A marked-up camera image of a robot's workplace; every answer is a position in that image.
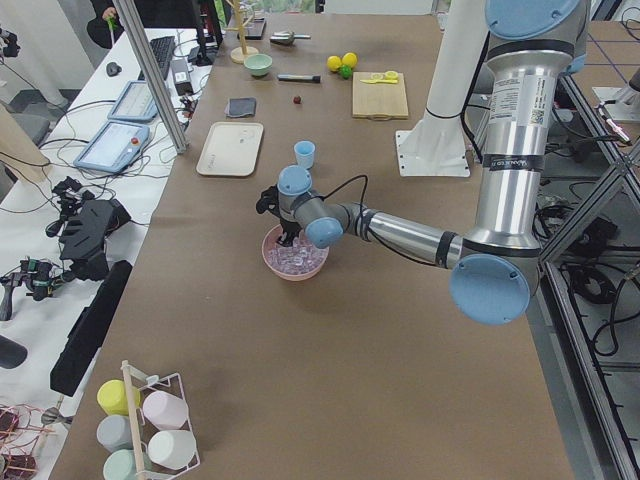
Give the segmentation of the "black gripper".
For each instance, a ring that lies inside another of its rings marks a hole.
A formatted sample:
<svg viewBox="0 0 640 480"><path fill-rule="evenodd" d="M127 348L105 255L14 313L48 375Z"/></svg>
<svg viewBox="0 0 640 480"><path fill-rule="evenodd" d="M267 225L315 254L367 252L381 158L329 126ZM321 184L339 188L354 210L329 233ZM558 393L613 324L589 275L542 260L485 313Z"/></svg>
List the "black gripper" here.
<svg viewBox="0 0 640 480"><path fill-rule="evenodd" d="M300 232L300 225L295 221L286 220L281 214L279 207L279 190L276 185L272 185L261 192L255 208L258 214L269 212L279 220L283 231L277 238L276 243L285 248L292 247L296 235Z"/></svg>

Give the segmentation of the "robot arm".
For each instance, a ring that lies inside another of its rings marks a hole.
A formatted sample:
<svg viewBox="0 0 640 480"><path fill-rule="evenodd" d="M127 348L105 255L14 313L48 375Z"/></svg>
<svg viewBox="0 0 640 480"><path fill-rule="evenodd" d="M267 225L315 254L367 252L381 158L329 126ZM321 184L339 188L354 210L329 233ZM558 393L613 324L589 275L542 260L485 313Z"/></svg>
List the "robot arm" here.
<svg viewBox="0 0 640 480"><path fill-rule="evenodd" d="M455 1L451 4L423 118L397 135L403 176L465 177L465 105L482 68L491 79L475 221L465 234L369 208L333 203L308 170L284 168L257 202L282 227L280 243L304 234L326 248L343 235L376 242L447 269L450 295L467 317L508 323L527 309L539 281L532 232L554 93L586 55L586 1Z"/></svg>

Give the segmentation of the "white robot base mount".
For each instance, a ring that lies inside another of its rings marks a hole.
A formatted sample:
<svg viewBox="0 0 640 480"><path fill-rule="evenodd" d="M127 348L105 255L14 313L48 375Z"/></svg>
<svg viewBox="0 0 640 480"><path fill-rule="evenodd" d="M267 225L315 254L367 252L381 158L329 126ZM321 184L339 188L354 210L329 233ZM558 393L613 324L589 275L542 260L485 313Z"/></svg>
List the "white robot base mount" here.
<svg viewBox="0 0 640 480"><path fill-rule="evenodd" d="M482 0L453 1L441 41L425 113L412 130L396 132L403 177L467 177L462 115L488 26Z"/></svg>

